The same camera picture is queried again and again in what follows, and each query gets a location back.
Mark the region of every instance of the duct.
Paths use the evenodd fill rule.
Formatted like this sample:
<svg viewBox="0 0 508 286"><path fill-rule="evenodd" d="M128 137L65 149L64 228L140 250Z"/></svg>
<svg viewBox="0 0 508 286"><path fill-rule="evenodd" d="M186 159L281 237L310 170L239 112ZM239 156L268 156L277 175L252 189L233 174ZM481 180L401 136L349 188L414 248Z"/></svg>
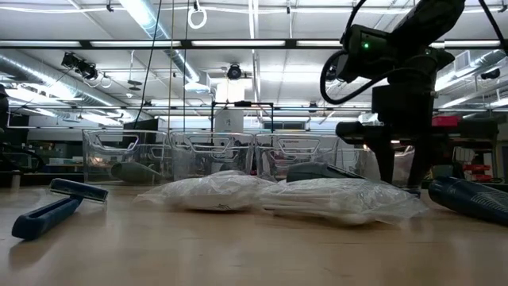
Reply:
<svg viewBox="0 0 508 286"><path fill-rule="evenodd" d="M149 0L119 0L119 2L150 38L153 39L157 32L155 37L157 40L171 39L169 29L166 29L162 23L159 22L156 27L157 11ZM173 64L184 75L187 82L200 83L200 79L206 74L190 65L180 51L168 49L164 50L164 53L172 59ZM187 88L187 91L193 91L193 88Z"/></svg>
<svg viewBox="0 0 508 286"><path fill-rule="evenodd" d="M441 91L440 94L447 94L446 88L469 76L479 75L496 68L496 65L500 65L505 57L506 54L502 50L487 53L475 50L466 51L437 73L436 91Z"/></svg>
<svg viewBox="0 0 508 286"><path fill-rule="evenodd" d="M94 106L123 106L123 102L87 86L70 75L57 71L47 64L41 63L30 56L16 50L0 51L0 71L16 78L26 79L30 83L37 83L47 88L55 96L81 97L87 104ZM131 118L137 116L135 110L126 110ZM148 114L141 113L140 119L150 119Z"/></svg>

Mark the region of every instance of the ceiling pipe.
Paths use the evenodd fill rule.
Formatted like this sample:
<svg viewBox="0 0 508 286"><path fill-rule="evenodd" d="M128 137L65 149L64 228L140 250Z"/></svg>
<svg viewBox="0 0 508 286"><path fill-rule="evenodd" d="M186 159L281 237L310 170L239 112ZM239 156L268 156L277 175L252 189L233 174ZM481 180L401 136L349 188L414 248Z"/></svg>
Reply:
<svg viewBox="0 0 508 286"><path fill-rule="evenodd" d="M27 56L16 50L0 51L0 71L15 78L27 79L30 83L37 83L48 89L49 93L57 97L75 97L92 106L123 106L121 102L98 89L87 86L82 81L66 75L39 60ZM133 110L127 111L131 118L137 116ZM142 113L140 119L150 119L151 116Z"/></svg>
<svg viewBox="0 0 508 286"><path fill-rule="evenodd" d="M144 30L144 32L156 40L170 40L171 34L161 21L156 26L157 12L149 0L118 0L121 5L129 12L130 16ZM200 74L197 68L189 64L188 60L179 50L167 49L164 53L172 59L173 64L185 76L187 82L197 83L200 80Z"/></svg>
<svg viewBox="0 0 508 286"><path fill-rule="evenodd" d="M469 68L463 68L463 69L457 71L457 72L461 72L464 69L467 69L464 73L460 73L460 75L453 75L450 77L449 76L450 73L455 72L455 71L450 71L451 69L454 68L455 61L457 61L457 60L454 60L454 62L450 63L449 66L443 68L441 71L439 71L437 73L436 83L439 84L440 79L446 79L446 82L444 84L448 85L447 87L444 87L441 89L442 91L445 91L445 92L444 93L440 92L440 95L449 93L450 91L446 92L446 89L453 86L455 83L458 83L462 79L466 79L471 76L476 76L476 75L482 74L484 72L487 72L489 69L496 68L496 66L500 66L501 65L500 63L505 58L506 58L506 54L504 53L503 50L498 49L498 50L494 50L494 51L490 51L490 52L482 52L479 56L476 56L476 57L471 56ZM447 102L444 105L440 106L440 108L452 106L450 104L451 103Z"/></svg>

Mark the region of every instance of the black cable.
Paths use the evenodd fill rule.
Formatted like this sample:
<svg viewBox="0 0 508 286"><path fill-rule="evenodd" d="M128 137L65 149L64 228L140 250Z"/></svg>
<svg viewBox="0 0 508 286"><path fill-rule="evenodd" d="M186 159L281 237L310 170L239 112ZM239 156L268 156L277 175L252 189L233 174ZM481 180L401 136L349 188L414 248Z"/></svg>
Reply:
<svg viewBox="0 0 508 286"><path fill-rule="evenodd" d="M35 154L34 152L31 152L31 151L27 151L27 150L24 150L24 149L21 149L21 148L18 148L18 147L13 147L12 145L8 145L6 143L0 143L0 160L2 160L2 162L4 164L7 164L9 165L13 170L19 170L19 171L22 171L22 172L36 172L36 171L39 171L42 169L42 167L45 166L45 162L44 160L42 160L42 158ZM30 156L33 156L37 159L37 166L36 167L32 167L32 168L25 168L25 167L22 167L22 166L19 166L15 163L13 163L8 157L6 157L3 153L4 153L4 150L3 149L11 149L17 153L24 153L24 154L27 154L27 155L30 155Z"/></svg>
<svg viewBox="0 0 508 286"><path fill-rule="evenodd" d="M498 23L496 23L494 16L492 16L492 13L489 10L487 4L485 4L485 1L478 0L478 2L482 6L485 15L487 15L487 19L489 19L489 22L491 23L492 28L494 29L494 32L499 39L499 44L501 44L502 49L505 50L505 54L508 56L508 44L506 43L505 38L502 36L501 29L499 28Z"/></svg>
<svg viewBox="0 0 508 286"><path fill-rule="evenodd" d="M356 14L358 13L358 10L360 7L365 3L367 0L360 0L356 6L352 8L351 15L349 15L348 23L346 24L346 29L344 30L344 33L351 28L352 21L355 19Z"/></svg>
<svg viewBox="0 0 508 286"><path fill-rule="evenodd" d="M157 29L159 28L159 17L160 17L161 8L162 8L162 0L159 0L159 10L157 11L156 29L153 33L152 48L150 49L150 57L148 58L148 66L146 67L146 75L144 76L143 93L141 94L140 110L137 113L136 121L134 122L133 129L136 129L137 122L140 119L141 111L143 111L144 93L146 92L146 84L148 82L148 75L150 74L150 66L152 65L153 49L156 46Z"/></svg>
<svg viewBox="0 0 508 286"><path fill-rule="evenodd" d="M54 83L52 83L52 85L50 85L48 88L52 87L55 85L55 83L58 83L64 76L66 76L70 71L72 71L72 68L69 68L67 69L67 71L61 76L59 77Z"/></svg>
<svg viewBox="0 0 508 286"><path fill-rule="evenodd" d="M189 12L191 7L191 0L187 0L187 19L189 18ZM189 23L185 25L185 40L187 39L189 35ZM185 132L185 74L187 73L187 50L184 51L183 54L183 132Z"/></svg>
<svg viewBox="0 0 508 286"><path fill-rule="evenodd" d="M339 56L344 55L346 52L344 50L340 50L338 52L335 52L330 58L327 59L325 65L323 66L323 69L321 70L321 78L319 79L319 91L321 92L322 98L331 104L342 104L344 102L347 102L353 98L355 98L357 95L361 94L362 92L366 91L369 87L373 86L374 84L380 82L381 80L387 78L388 76L392 75L395 72L417 72L425 77L430 77L428 74L426 74L424 71L416 69L416 68L396 68L390 71L387 71L381 75L376 76L374 79L371 79L368 83L365 83L363 86L359 87L354 92L350 93L349 95L346 95L342 99L331 99L328 94L326 93L326 73L329 71L330 66L333 61L335 61Z"/></svg>

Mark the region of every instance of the gray object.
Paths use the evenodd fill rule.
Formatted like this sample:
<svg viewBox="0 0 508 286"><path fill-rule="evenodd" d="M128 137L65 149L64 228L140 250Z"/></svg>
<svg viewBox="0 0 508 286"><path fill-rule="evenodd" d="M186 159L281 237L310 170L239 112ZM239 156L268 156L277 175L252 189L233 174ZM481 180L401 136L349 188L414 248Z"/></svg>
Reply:
<svg viewBox="0 0 508 286"><path fill-rule="evenodd" d="M111 167L111 176L127 183L151 183L162 180L160 173L136 162L116 163Z"/></svg>
<svg viewBox="0 0 508 286"><path fill-rule="evenodd" d="M337 168L330 164L318 163L318 162L306 162L300 164L294 164L289 167L287 173L287 182L295 182L300 180L311 180L321 178L353 178L353 179L365 179L357 174L345 171Z"/></svg>

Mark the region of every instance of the blue handle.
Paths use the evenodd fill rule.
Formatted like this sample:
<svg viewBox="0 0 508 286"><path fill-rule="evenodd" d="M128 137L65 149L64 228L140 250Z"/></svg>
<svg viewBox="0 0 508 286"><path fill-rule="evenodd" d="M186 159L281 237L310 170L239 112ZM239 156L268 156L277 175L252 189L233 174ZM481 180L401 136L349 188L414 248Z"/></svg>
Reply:
<svg viewBox="0 0 508 286"><path fill-rule="evenodd" d="M66 198L20 215L13 225L16 238L33 240L74 214L82 198Z"/></svg>

